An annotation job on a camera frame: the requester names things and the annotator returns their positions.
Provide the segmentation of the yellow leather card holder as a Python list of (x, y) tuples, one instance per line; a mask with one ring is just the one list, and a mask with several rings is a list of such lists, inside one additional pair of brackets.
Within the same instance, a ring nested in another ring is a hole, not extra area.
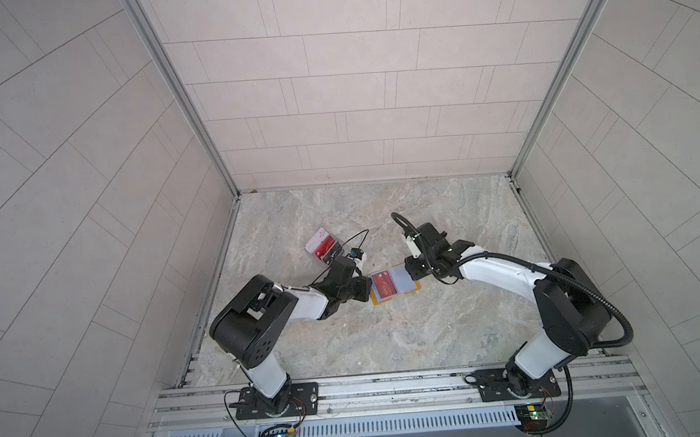
[(405, 265), (398, 265), (381, 270), (370, 275), (372, 281), (370, 290), (371, 303), (375, 306), (413, 294), (422, 289), (419, 281), (414, 281), (407, 272)]

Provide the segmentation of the red VIP card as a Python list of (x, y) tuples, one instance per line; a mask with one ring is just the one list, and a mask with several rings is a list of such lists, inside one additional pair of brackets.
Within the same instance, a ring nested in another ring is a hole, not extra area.
[(374, 287), (374, 299), (376, 302), (386, 302), (398, 295), (393, 277), (389, 270), (377, 272), (372, 275), (372, 284)]

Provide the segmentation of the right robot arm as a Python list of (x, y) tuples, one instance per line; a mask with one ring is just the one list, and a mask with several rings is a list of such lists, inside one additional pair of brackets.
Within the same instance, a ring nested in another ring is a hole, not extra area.
[(573, 261), (537, 264), (489, 252), (471, 241), (449, 243), (431, 223), (402, 221), (403, 239), (412, 253), (405, 259), (415, 281), (431, 276), (446, 284), (468, 279), (505, 289), (535, 304), (541, 331), (524, 343), (499, 377), (487, 384), (515, 398), (534, 395), (538, 381), (556, 367), (587, 355), (612, 315), (598, 289)]

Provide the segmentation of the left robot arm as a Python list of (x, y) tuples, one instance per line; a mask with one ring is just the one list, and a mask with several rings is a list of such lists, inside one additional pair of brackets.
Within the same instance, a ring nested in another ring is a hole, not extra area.
[(273, 354), (291, 320), (326, 320), (349, 301), (366, 303), (372, 280), (361, 272), (366, 254), (354, 248), (338, 256), (324, 279), (306, 287), (283, 286), (257, 274), (212, 321), (212, 340), (240, 363), (255, 406), (279, 415), (289, 406), (292, 379)]

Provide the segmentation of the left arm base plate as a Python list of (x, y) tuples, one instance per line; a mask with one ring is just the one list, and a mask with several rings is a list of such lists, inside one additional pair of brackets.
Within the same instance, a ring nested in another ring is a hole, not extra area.
[(226, 400), (225, 403), (236, 409), (237, 421), (316, 415), (319, 388), (316, 382), (289, 382), (269, 399), (255, 388), (244, 387), (237, 400)]

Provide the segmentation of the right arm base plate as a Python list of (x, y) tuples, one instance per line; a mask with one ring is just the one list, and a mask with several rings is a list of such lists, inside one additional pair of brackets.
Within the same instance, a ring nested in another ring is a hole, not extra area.
[(561, 395), (560, 383), (552, 371), (547, 372), (540, 379), (532, 379), (521, 370), (509, 370), (503, 367), (485, 368), (468, 373), (463, 380), (468, 385), (478, 388), (484, 403)]

